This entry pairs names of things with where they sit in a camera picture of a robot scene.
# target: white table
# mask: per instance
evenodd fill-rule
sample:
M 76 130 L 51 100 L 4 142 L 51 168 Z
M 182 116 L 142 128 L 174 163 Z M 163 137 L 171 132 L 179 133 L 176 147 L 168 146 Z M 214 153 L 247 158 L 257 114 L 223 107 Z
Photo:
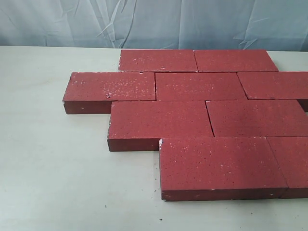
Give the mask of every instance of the white table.
M 308 71 L 308 52 L 269 54 Z M 164 202 L 158 152 L 110 153 L 110 115 L 66 115 L 71 72 L 117 71 L 119 56 L 0 47 L 0 231 L 308 230 L 308 199 Z

